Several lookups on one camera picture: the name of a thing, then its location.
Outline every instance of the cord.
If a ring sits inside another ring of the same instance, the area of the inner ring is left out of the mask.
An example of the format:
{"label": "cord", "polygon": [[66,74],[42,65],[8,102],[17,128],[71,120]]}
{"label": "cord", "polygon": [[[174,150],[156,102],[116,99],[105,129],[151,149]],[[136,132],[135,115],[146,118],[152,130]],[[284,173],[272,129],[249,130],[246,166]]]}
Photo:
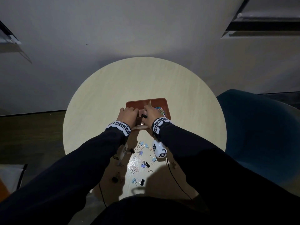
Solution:
{"label": "cord", "polygon": [[100,192],[101,192],[101,195],[102,195],[103,203],[104,203],[105,207],[107,208],[107,206],[105,204],[105,201],[104,201],[103,193],[102,193],[102,190],[101,190],[101,187],[100,187],[100,182],[98,183],[98,185],[99,185],[99,189],[100,189]]}
{"label": "cord", "polygon": [[180,185],[178,184],[178,182],[176,181],[174,175],[172,174],[172,171],[170,169],[170,166],[169,166],[169,161],[168,161],[168,156],[167,156],[167,151],[163,148],[163,150],[166,152],[166,159],[167,159],[167,164],[168,164],[168,168],[169,168],[169,171],[172,175],[172,177],[174,178],[175,182],[177,183],[178,187],[190,198],[190,200],[192,200],[192,198],[180,187]]}

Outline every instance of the person's left hand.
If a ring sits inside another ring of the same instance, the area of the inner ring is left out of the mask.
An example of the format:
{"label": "person's left hand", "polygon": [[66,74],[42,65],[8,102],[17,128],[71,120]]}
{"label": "person's left hand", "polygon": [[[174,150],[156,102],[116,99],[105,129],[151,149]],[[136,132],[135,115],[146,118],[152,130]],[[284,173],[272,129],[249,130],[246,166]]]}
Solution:
{"label": "person's left hand", "polygon": [[135,123],[137,122],[137,115],[139,113],[139,109],[133,109],[133,107],[125,109],[122,107],[120,109],[119,116],[117,118],[117,121],[121,121],[129,125],[130,129],[132,129],[135,126]]}

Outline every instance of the wall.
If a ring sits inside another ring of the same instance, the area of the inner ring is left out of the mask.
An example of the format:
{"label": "wall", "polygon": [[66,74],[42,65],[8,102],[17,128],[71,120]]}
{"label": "wall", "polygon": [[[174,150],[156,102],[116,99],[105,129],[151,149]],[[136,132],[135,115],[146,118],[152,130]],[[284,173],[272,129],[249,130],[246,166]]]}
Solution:
{"label": "wall", "polygon": [[0,109],[66,109],[93,72],[134,56],[181,64],[216,95],[300,90],[300,38],[220,39],[242,1],[0,0],[28,57],[0,47]]}

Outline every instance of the brown tray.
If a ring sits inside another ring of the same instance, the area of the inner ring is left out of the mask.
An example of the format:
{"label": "brown tray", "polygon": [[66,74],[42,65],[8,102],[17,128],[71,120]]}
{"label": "brown tray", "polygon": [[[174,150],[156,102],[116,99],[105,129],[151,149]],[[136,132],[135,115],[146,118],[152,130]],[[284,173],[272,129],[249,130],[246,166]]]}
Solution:
{"label": "brown tray", "polygon": [[136,126],[132,130],[142,130],[147,129],[145,125],[143,125],[141,114],[144,114],[145,106],[149,104],[152,107],[159,107],[162,106],[163,110],[165,112],[165,116],[167,119],[171,120],[171,115],[168,107],[167,100],[165,98],[159,98],[159,99],[148,99],[148,100],[138,100],[138,101],[130,101],[126,103],[126,107],[133,107],[134,109],[139,109],[139,117],[136,123]]}

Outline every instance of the wooden tabletop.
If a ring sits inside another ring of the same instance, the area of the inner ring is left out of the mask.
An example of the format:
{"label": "wooden tabletop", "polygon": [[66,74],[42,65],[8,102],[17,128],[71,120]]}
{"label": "wooden tabletop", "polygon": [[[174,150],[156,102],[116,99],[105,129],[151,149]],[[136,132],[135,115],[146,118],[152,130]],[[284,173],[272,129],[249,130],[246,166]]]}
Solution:
{"label": "wooden tabletop", "polygon": [[[133,57],[111,63],[92,74],[78,88],[66,111],[63,126],[63,141],[66,154],[77,149],[90,138],[103,132],[115,121],[126,102],[144,99],[166,98],[172,122],[190,132],[209,140],[222,150],[226,147],[226,124],[222,109],[209,87],[188,69],[159,58]],[[142,170],[143,160],[152,161],[150,150],[153,138],[145,130],[132,132],[128,145],[136,148],[137,141],[148,144],[140,158],[126,155],[123,167],[111,158],[100,182],[105,202],[110,204],[124,197],[142,193],[148,196],[187,199],[173,180],[166,160],[155,161]],[[187,147],[195,147],[187,142]],[[169,163],[173,156],[168,150]],[[138,172],[131,173],[132,166]],[[174,177],[190,197],[198,193],[186,183],[185,174],[178,166],[171,166]],[[121,183],[113,183],[117,173],[125,177]],[[132,183],[133,178],[144,179],[144,186]],[[93,192],[102,199],[99,187]]]}

